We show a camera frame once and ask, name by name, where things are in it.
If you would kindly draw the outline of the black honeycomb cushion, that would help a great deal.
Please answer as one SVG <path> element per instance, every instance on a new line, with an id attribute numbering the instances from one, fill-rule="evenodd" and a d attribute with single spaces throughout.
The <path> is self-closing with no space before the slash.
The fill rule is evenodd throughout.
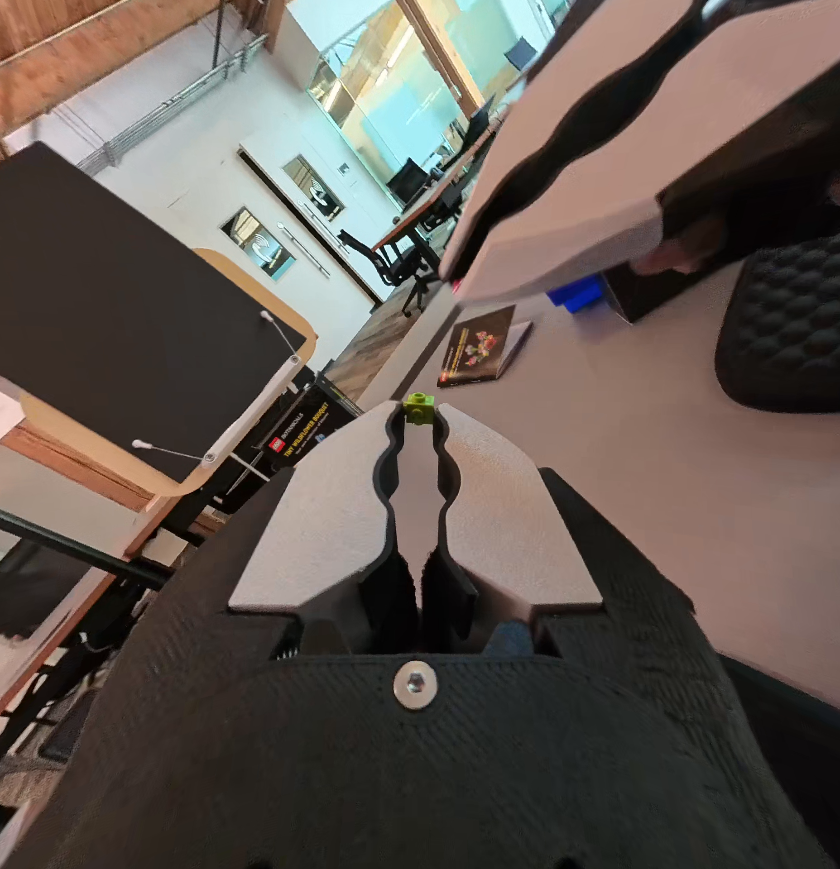
<path id="1" fill-rule="evenodd" d="M 715 376 L 742 407 L 840 414 L 840 232 L 744 261 L 721 323 Z"/>

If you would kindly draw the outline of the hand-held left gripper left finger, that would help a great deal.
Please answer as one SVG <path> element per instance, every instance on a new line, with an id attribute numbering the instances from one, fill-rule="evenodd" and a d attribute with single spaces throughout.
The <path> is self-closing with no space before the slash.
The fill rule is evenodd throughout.
<path id="1" fill-rule="evenodd" d="M 403 405 L 387 400 L 291 469 L 229 599 L 238 613 L 300 614 L 364 579 L 394 549 Z"/>

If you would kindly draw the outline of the lego instruction booklet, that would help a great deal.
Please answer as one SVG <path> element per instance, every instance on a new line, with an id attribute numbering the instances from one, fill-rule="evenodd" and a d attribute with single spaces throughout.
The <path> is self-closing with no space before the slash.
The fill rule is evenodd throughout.
<path id="1" fill-rule="evenodd" d="M 515 306 L 458 322 L 447 343 L 439 388 L 494 382 L 508 370 L 534 331 L 533 320 L 514 319 Z"/>

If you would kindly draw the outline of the black office chair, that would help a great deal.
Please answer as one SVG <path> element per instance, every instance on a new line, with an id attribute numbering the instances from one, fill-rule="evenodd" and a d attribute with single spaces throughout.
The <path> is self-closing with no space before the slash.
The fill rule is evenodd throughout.
<path id="1" fill-rule="evenodd" d="M 396 251 L 395 259 L 391 262 L 384 253 L 372 250 L 344 229 L 339 231 L 337 237 L 348 248 L 355 250 L 369 260 L 378 276 L 388 286 L 397 288 L 407 281 L 408 278 L 414 278 L 414 285 L 404 302 L 402 314 L 406 318 L 412 316 L 412 311 L 409 310 L 409 307 L 413 301 L 415 301 L 415 309 L 419 313 L 424 311 L 423 301 L 425 295 L 429 290 L 430 283 L 437 280 L 437 275 L 436 271 L 426 262 L 422 252 L 416 246 L 404 254 Z"/>

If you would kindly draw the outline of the blue plastic bin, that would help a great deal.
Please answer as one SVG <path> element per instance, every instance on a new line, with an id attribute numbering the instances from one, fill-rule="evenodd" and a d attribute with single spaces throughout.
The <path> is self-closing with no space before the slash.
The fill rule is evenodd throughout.
<path id="1" fill-rule="evenodd" d="M 548 291 L 546 295 L 554 306 L 576 314 L 602 300 L 607 288 L 603 275 L 592 275 Z"/>

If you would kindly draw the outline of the black panel with wooden rim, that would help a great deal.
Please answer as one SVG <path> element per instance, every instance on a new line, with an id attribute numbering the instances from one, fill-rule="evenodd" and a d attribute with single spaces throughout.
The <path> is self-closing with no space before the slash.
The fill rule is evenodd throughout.
<path id="1" fill-rule="evenodd" d="M 290 353 L 263 308 L 308 363 L 310 324 L 229 256 L 187 247 L 43 143 L 0 162 L 0 385 L 21 425 L 152 494 L 190 494 L 216 470 L 131 442 L 208 451 Z"/>

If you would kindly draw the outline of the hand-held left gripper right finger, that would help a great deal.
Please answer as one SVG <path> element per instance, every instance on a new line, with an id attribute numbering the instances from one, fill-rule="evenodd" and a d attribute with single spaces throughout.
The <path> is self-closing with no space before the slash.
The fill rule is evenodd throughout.
<path id="1" fill-rule="evenodd" d="M 562 614 L 602 595 L 534 461 L 460 409 L 436 408 L 437 551 L 451 614 Z"/>

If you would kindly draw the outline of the brown office desk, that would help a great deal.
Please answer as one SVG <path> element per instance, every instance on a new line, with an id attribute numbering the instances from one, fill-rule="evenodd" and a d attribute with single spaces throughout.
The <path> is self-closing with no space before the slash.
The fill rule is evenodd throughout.
<path id="1" fill-rule="evenodd" d="M 420 250 L 426 265 L 434 271 L 439 269 L 441 256 L 431 246 L 422 231 L 424 229 L 432 231 L 450 219 L 459 219 L 464 204 L 470 196 L 469 188 L 474 183 L 510 109 L 511 106 L 506 105 L 493 115 L 489 126 L 477 141 L 462 157 L 457 158 L 452 168 L 449 168 L 400 218 L 394 221 L 394 228 L 372 246 L 373 252 L 383 253 L 385 248 L 393 248 L 395 254 L 400 255 L 398 243 L 407 238 Z"/>

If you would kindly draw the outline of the black carton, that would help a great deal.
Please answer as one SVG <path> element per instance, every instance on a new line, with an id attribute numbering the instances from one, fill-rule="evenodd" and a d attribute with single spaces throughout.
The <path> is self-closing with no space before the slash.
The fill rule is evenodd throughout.
<path id="1" fill-rule="evenodd" d="M 635 324 L 662 307 L 698 282 L 719 270 L 710 265 L 691 274 L 667 270 L 659 274 L 640 276 L 626 264 L 600 274 L 604 283 L 603 297 L 622 320 Z"/>

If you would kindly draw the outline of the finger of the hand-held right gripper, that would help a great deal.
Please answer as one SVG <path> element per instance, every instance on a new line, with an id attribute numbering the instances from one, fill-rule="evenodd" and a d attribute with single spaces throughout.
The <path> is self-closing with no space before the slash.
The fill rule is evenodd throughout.
<path id="1" fill-rule="evenodd" d="M 456 302 L 545 294 L 647 255 L 672 181 L 778 110 L 840 111 L 840 2 L 707 5 L 700 40 L 648 105 L 492 230 Z"/>
<path id="2" fill-rule="evenodd" d="M 701 38 L 701 2 L 574 2 L 501 123 L 439 268 L 467 276 L 490 233 L 614 139 Z"/>

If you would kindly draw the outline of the black lego set box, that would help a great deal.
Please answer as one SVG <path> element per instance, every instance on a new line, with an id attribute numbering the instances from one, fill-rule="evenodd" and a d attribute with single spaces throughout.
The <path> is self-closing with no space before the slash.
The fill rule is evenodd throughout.
<path id="1" fill-rule="evenodd" d="M 279 401 L 235 449 L 245 462 L 237 480 L 222 494 L 220 505 L 233 514 L 262 483 L 293 468 L 321 442 L 362 415 L 358 407 L 325 377 Z"/>

